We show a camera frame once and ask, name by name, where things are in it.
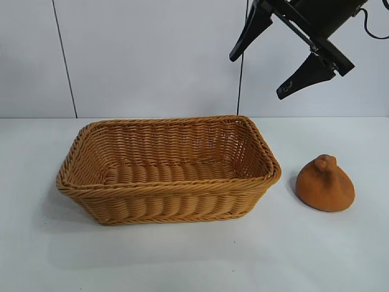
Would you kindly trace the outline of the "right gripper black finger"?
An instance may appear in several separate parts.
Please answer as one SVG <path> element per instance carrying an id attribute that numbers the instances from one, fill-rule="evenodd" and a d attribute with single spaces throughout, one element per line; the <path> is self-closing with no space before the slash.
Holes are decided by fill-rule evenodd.
<path id="1" fill-rule="evenodd" d="M 336 76 L 329 63 L 314 53 L 310 53 L 301 66 L 276 90 L 279 99 L 321 82 L 327 82 Z"/>
<path id="2" fill-rule="evenodd" d="M 272 6 L 269 1 L 254 0 L 238 41 L 229 54 L 230 61 L 236 61 L 250 44 L 272 25 Z"/>

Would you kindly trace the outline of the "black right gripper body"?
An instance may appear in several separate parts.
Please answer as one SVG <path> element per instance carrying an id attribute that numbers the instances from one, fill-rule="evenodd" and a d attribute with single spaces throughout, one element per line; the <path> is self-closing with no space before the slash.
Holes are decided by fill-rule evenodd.
<path id="1" fill-rule="evenodd" d="M 306 42 L 313 57 L 319 64 L 312 69 L 301 65 L 299 70 L 304 76 L 317 72 L 323 66 L 333 74 L 341 76 L 354 69 L 355 65 L 329 41 L 329 37 L 338 30 L 364 1 L 263 1 L 263 7 L 270 10 L 291 30 Z"/>

